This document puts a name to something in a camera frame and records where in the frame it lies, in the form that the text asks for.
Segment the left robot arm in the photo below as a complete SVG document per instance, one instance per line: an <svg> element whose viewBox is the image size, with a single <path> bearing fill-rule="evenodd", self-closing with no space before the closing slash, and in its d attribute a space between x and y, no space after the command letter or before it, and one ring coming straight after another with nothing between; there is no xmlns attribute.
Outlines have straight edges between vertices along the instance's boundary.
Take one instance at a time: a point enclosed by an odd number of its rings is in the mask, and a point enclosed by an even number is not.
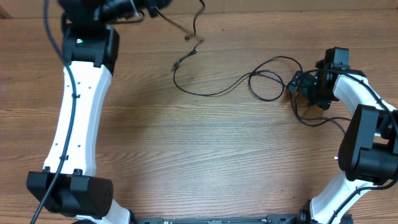
<svg viewBox="0 0 398 224"><path fill-rule="evenodd" d="M64 0L63 40L55 51L63 63L64 89L50 152L40 172L27 176L39 209L77 223L134 223L133 213L113 197L113 183L96 176L96 140L101 109L118 57L113 22L146 9L151 17L167 1Z"/></svg>

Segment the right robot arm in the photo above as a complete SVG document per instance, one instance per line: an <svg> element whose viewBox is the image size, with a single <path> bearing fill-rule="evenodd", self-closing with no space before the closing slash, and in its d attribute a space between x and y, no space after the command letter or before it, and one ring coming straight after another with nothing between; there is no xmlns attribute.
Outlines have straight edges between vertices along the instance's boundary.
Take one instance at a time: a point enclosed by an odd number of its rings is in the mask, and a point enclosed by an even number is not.
<svg viewBox="0 0 398 224"><path fill-rule="evenodd" d="M397 183L397 109L349 65L349 50L333 47L314 70L295 73L287 88L327 110L341 101L351 121L337 155L339 172L290 223L352 223L347 211L367 192Z"/></svg>

